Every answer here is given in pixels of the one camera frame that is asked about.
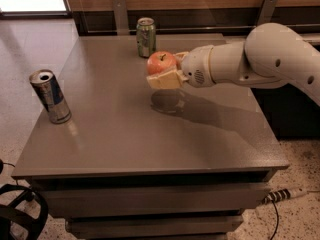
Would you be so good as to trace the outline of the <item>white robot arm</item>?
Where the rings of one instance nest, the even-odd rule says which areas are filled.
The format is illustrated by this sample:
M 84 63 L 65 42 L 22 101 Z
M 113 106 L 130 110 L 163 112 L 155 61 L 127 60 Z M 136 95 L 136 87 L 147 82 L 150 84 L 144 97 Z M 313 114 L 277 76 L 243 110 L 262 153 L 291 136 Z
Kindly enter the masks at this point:
M 149 74 L 151 88 L 232 83 L 274 89 L 290 84 L 320 105 L 320 52 L 281 24 L 262 24 L 243 41 L 197 47 L 176 53 L 174 58 L 174 66 Z

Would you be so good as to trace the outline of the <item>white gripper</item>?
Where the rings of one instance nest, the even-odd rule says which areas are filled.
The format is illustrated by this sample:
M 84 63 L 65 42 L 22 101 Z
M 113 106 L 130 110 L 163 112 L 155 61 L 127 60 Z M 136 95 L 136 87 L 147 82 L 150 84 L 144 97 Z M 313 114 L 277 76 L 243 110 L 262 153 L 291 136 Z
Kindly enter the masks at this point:
M 176 68 L 147 77 L 149 86 L 153 89 L 178 89 L 187 81 L 196 88 L 211 87 L 214 81 L 210 72 L 210 55 L 212 45 L 197 47 L 190 52 L 175 53 L 174 57 L 181 70 Z

